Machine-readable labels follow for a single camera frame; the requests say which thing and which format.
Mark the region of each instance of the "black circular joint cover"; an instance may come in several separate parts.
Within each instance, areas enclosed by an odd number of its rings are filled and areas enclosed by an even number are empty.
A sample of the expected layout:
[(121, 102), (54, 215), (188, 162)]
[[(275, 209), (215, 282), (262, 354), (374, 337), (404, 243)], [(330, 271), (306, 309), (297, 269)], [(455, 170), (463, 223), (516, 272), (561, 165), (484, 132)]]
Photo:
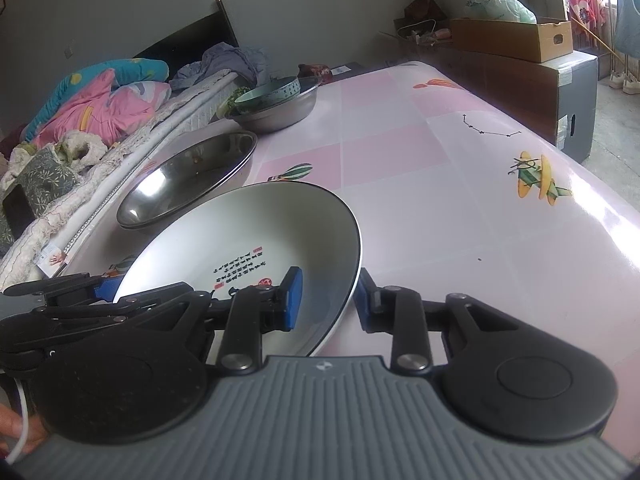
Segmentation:
[(479, 429), (539, 444), (599, 431), (616, 402), (600, 360), (530, 326), (479, 333), (444, 371), (442, 390)]
[(31, 391), (53, 433), (87, 444), (126, 444), (162, 433), (196, 409), (206, 372), (183, 344), (153, 330), (109, 329), (56, 352)]

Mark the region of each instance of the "cardboard box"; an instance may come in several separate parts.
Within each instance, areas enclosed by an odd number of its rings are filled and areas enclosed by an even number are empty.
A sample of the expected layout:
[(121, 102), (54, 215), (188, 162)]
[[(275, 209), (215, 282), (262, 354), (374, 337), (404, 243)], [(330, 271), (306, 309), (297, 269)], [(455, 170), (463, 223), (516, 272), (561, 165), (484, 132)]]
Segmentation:
[(577, 162), (591, 151), (598, 59), (575, 51), (544, 63), (455, 48), (410, 45), (410, 59), (440, 70)]
[(574, 50), (571, 22), (538, 18), (538, 23), (451, 20), (453, 45), (459, 50), (515, 57), (542, 63)]

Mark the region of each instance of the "pink and white tablecloth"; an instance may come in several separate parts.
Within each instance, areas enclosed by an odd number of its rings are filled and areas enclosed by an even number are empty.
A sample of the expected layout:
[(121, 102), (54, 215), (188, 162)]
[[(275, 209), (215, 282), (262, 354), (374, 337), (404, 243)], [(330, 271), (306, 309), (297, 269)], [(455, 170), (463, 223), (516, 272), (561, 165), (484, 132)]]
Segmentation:
[[(332, 190), (381, 285), (465, 292), (600, 357), (620, 397), (605, 437), (640, 451), (640, 214), (555, 147), (412, 62), (323, 86), (308, 118), (263, 136), (247, 184)], [(324, 354), (388, 354), (353, 310)]]

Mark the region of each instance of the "metal screw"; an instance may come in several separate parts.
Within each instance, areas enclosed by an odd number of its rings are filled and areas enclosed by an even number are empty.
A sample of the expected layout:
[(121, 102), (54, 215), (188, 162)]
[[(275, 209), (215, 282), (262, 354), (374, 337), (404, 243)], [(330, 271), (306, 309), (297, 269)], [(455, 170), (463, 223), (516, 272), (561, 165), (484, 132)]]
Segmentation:
[(227, 354), (220, 362), (229, 370), (246, 370), (254, 363), (248, 355), (244, 354)]
[(426, 357), (418, 354), (402, 354), (398, 358), (398, 366), (405, 370), (424, 370), (429, 366), (429, 361)]

